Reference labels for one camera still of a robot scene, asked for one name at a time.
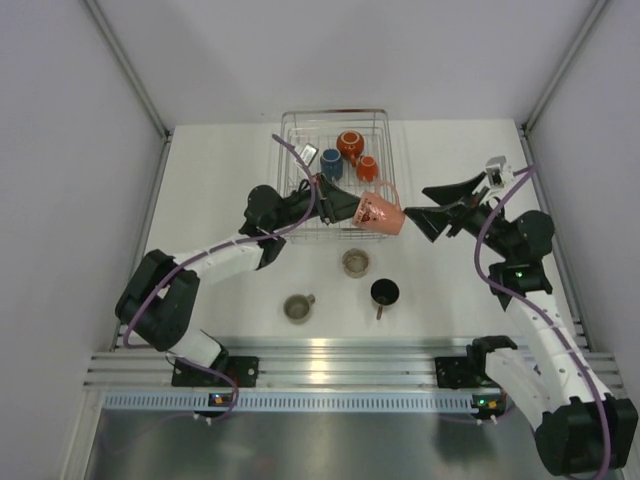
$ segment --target metal rail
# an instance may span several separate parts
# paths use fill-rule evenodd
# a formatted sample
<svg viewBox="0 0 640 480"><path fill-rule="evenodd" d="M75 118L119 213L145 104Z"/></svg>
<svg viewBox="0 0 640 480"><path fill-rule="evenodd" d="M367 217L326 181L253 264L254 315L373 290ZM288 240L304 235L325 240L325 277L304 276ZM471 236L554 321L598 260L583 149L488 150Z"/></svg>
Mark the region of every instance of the metal rail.
<svg viewBox="0 0 640 480"><path fill-rule="evenodd" d="M567 51L560 60L560 63L555 69L555 73L547 83L542 94L536 101L533 110L529 114L529 118L525 122L524 133L528 137L536 126L536 123L540 119L542 112L545 110L556 91L562 84L562 81L567 76L567 73L575 63L576 59L584 49L589 38L595 31L596 27L604 17L608 7L611 5L612 0L596 0L594 2L591 11L587 15L586 19L580 26L580 29L576 33L573 41L569 45Z"/></svg>
<svg viewBox="0 0 640 480"><path fill-rule="evenodd" d="M156 210L156 205L158 203L158 196L160 195L160 186L162 185L162 178L164 176L164 170L167 167L167 159L169 158L169 150L171 149L171 138L170 135L167 140L164 141L162 145L162 150L160 151L160 157L158 159L158 164L156 166L156 171L153 176L153 182L151 183L151 188L149 189L149 195L147 196L147 202L144 211L144 216L142 218L142 222L140 224L140 230L138 231L138 237L135 242L135 250L131 256L131 263L129 264L129 273L128 277L135 272L136 268L140 264L142 257L144 256L144 252L147 248L147 240L149 238L149 232L151 231L151 222L153 221L153 214ZM111 344L109 346L110 350L114 350L118 341L122 342L122 324L118 319L115 319L115 328L113 331L113 337L111 338Z"/></svg>
<svg viewBox="0 0 640 480"><path fill-rule="evenodd" d="M224 412L217 394L205 392L109 392L106 410ZM476 413L470 393L252 392L243 391L236 412Z"/></svg>
<svg viewBox="0 0 640 480"><path fill-rule="evenodd" d="M533 150L531 149L529 140L524 133L524 129L521 128L519 130L519 134L520 143L522 145L522 150L524 152L527 165L535 165L537 163L536 158ZM553 206L548 199L543 172L540 172L540 170L538 169L537 174L532 178L532 182L533 188L536 192L536 197L538 198L538 202L540 203L540 209L554 218L555 216ZM566 242L564 241L561 230L556 231L556 234L554 235L553 252L556 259L556 264L558 266L558 273L560 274L560 281L562 282L562 287L564 288L565 296L569 304L569 310L574 319L576 333L579 337L582 337L586 341L589 348L592 348L594 344L589 337L588 328L586 326L586 324L588 324L588 318L581 307L583 302L580 295L580 290L573 280L576 277L573 273L574 270L567 255Z"/></svg>
<svg viewBox="0 0 640 480"><path fill-rule="evenodd" d="M464 356L470 339L329 340L225 339L232 355L260 359L255 389L260 392L451 393L438 388L435 357ZM515 339L533 368L535 360ZM624 396L614 357L583 353L599 378L616 396ZM86 390L191 391L171 387L173 367L153 349L96 353L85 378ZM216 388L222 392L229 389Z"/></svg>
<svg viewBox="0 0 640 480"><path fill-rule="evenodd" d="M100 7L97 0L81 0L81 3L84 5L89 16L93 20L93 23L98 29L98 32L100 32L100 35L106 42L107 47L118 64L118 67L122 71L125 80L133 90L136 98L140 101L147 117L149 117L149 121L152 123L156 132L158 132L158 135L166 141L169 138L169 129L162 121L162 118L160 118L158 110L151 101L151 98L147 93L147 89L142 83L142 80L140 80L135 68L133 68L133 64L131 63L131 60L129 60L129 56L116 36L113 27L102 10L102 7Z"/></svg>

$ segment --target orange mug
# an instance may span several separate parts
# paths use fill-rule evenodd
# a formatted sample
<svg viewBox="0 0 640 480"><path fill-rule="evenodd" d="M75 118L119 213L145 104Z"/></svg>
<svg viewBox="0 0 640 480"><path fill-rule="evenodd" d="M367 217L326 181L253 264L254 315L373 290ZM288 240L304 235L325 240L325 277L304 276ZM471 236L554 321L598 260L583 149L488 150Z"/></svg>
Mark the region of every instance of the orange mug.
<svg viewBox="0 0 640 480"><path fill-rule="evenodd" d="M356 167L356 177L361 182L371 183L378 178L378 164L373 157L362 157Z"/></svg>
<svg viewBox="0 0 640 480"><path fill-rule="evenodd" d="M387 185L393 190L396 203L385 200L380 195L380 187ZM398 235L404 224L404 212L400 207L398 191L391 182L378 181L373 193L365 192L353 216L353 224L358 228L387 235Z"/></svg>
<svg viewBox="0 0 640 480"><path fill-rule="evenodd" d="M364 152L364 137L353 130L342 132L336 141L336 148L342 158L350 162L352 167L355 167L358 158Z"/></svg>

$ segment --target pink mug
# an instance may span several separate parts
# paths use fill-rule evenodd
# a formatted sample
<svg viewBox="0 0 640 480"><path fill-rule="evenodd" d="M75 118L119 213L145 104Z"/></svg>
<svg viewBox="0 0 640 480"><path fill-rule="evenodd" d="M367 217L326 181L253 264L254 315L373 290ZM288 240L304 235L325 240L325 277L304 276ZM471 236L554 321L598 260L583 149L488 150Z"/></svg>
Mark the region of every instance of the pink mug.
<svg viewBox="0 0 640 480"><path fill-rule="evenodd" d="M380 187L387 185L393 190L396 203L391 203L382 198ZM365 192L353 216L353 224L358 228L387 235L398 235L404 224L404 212L400 207L398 191L391 182L376 182L375 192Z"/></svg>

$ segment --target mug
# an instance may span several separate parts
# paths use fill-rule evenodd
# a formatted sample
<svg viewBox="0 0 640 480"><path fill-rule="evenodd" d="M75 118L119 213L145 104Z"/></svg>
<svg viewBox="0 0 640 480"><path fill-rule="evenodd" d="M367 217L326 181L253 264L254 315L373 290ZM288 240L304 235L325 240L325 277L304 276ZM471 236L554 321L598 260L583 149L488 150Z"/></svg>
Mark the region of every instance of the mug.
<svg viewBox="0 0 640 480"><path fill-rule="evenodd" d="M291 295L283 305L284 314L295 325L306 322L311 316L311 305L316 303L313 295Z"/></svg>
<svg viewBox="0 0 640 480"><path fill-rule="evenodd" d="M362 157L356 167L356 177L361 182L371 183L378 178L378 164L373 157Z"/></svg>
<svg viewBox="0 0 640 480"><path fill-rule="evenodd" d="M376 319L380 320L382 318L382 310L396 303L399 297L400 289L393 280L381 278L373 282L373 285L371 285L371 300L373 300L373 304L378 309Z"/></svg>
<svg viewBox="0 0 640 480"><path fill-rule="evenodd" d="M342 132L336 142L336 147L342 158L356 166L358 158L364 152L364 137L353 130Z"/></svg>
<svg viewBox="0 0 640 480"><path fill-rule="evenodd" d="M369 271L369 255L364 250L352 248L342 256L342 268L344 273L351 278L364 277Z"/></svg>
<svg viewBox="0 0 640 480"><path fill-rule="evenodd" d="M342 178L343 173L342 157L340 152L335 148L328 148L322 152L320 157L320 171L325 174L329 180L337 182Z"/></svg>
<svg viewBox="0 0 640 480"><path fill-rule="evenodd" d="M380 187L387 185L393 190L396 203L386 201L380 195ZM387 235L398 235L404 224L404 212L400 207L398 191L391 182L376 182L374 193L365 192L358 204L352 222L358 228Z"/></svg>

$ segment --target purple cable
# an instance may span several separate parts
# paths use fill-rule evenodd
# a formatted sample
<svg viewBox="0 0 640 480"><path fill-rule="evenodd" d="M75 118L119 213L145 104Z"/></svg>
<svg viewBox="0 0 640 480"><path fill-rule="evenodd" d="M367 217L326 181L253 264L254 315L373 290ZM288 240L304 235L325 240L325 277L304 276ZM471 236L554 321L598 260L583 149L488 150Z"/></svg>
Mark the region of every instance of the purple cable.
<svg viewBox="0 0 640 480"><path fill-rule="evenodd" d="M524 167L524 168L521 168L520 170L516 170L515 172L513 172L513 176L517 177L518 175L522 175L523 173L527 173L530 168L531 167Z"/></svg>
<svg viewBox="0 0 640 480"><path fill-rule="evenodd" d="M600 416L600 426L602 428L602 437L603 437L603 443L604 443L604 455L602 458L602 464L600 465L600 468L598 469L596 474L593 477L591 477L591 479L589 480L602 480L607 474L607 470L609 469L609 463L611 462L611 435L609 433L609 423L607 421L607 415L604 410L604 405L602 403L602 399L600 398L600 394L598 393L598 389L595 383L593 382L593 379L591 378L591 375L587 371L587 368L580 361L580 358L575 354L575 352L573 351L573 348L571 347L571 345L569 344L569 342L567 341L563 333L554 326L553 320L540 307L538 307L531 300L528 300L523 295L520 295L519 293L509 288L506 288L500 285L499 283L491 280L489 277L487 277L484 274L480 266L480 250L482 249L482 243L483 243L482 239L486 236L487 232L489 231L489 228L491 227L491 223L495 220L495 218L498 216L500 211L504 208L505 204L509 200L511 200L511 198L516 194L516 192L527 181L529 181L531 177L533 177L533 174L534 174L534 167L529 167L526 171L526 174L520 180L518 180L518 182L514 185L514 187L511 190L509 190L509 192L504 196L504 198L502 198L502 200L498 202L498 205L496 205L496 207L491 211L491 213L489 214L489 217L487 218L484 225L480 229L480 233L478 234L478 240L476 241L476 247L473 254L473 263L475 265L476 272L486 284L488 284L489 286L493 287L496 290L499 290L503 293L506 293L507 295L512 296L517 300L520 300L527 307L529 307L531 310L533 310L538 315L540 315L540 317L545 321L545 323L549 325L549 327L551 327L553 332L556 334L562 346L567 351L570 352L569 355L571 356L571 359L574 361L574 363L578 367L578 370L580 370L580 374L584 378L587 386L589 387L589 390L591 391L591 394L593 395L593 398L595 399L596 408L598 409L598 415Z"/></svg>

